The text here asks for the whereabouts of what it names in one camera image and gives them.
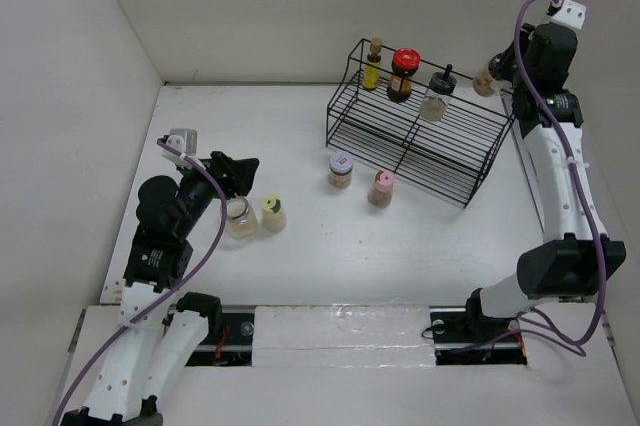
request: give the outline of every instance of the white floor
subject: white floor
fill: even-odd
[[[198,130],[198,151],[220,150],[260,167],[249,199],[281,196],[289,224],[280,234],[261,230],[225,237],[189,286],[219,295],[224,304],[463,304],[477,287],[515,270],[518,257],[540,244],[541,230],[511,137],[466,210],[398,180],[389,208],[366,199],[375,170],[356,163],[345,191],[326,179],[326,105],[334,86],[195,86],[162,89],[133,182],[101,301],[119,301],[137,219],[137,191],[154,175],[179,179],[161,158],[156,139],[171,128]],[[496,111],[460,85],[461,96]],[[219,225],[214,201],[189,237],[191,264]]]

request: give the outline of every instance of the cable clip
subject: cable clip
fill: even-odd
[[[567,165],[575,165],[575,166],[582,166],[584,169],[587,169],[589,167],[589,163],[584,163],[582,161],[576,161],[576,158],[574,158],[573,156],[569,156],[567,158]]]

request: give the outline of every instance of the wire rack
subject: wire rack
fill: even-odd
[[[349,53],[342,81],[327,105],[326,145],[349,151],[466,207],[489,174],[514,116],[451,96],[441,121],[422,119],[420,103],[426,84],[411,81],[411,97],[395,103],[387,97],[392,73],[380,67],[378,87],[373,91],[361,87],[369,43],[363,38]],[[383,52],[380,64],[390,65],[395,49],[383,48],[390,54]],[[428,77],[445,69],[425,60],[421,63],[420,71],[426,68]],[[472,80],[453,73],[458,84],[460,78]]]

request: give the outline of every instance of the white wall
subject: white wall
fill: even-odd
[[[116,0],[0,0],[0,411],[44,423],[160,78]]]
[[[168,81],[335,81],[381,36],[475,72],[523,0],[118,0]]]
[[[629,259],[609,281],[606,307],[622,376],[640,417],[640,0],[578,1],[588,12],[570,83],[604,173],[596,202],[602,209],[608,189],[614,202],[601,214],[612,235],[627,239]]]

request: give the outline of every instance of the brown jar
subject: brown jar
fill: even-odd
[[[411,78],[420,66],[420,54],[410,48],[395,52],[391,69],[393,74],[387,86],[387,96],[391,101],[402,103],[411,96]]]

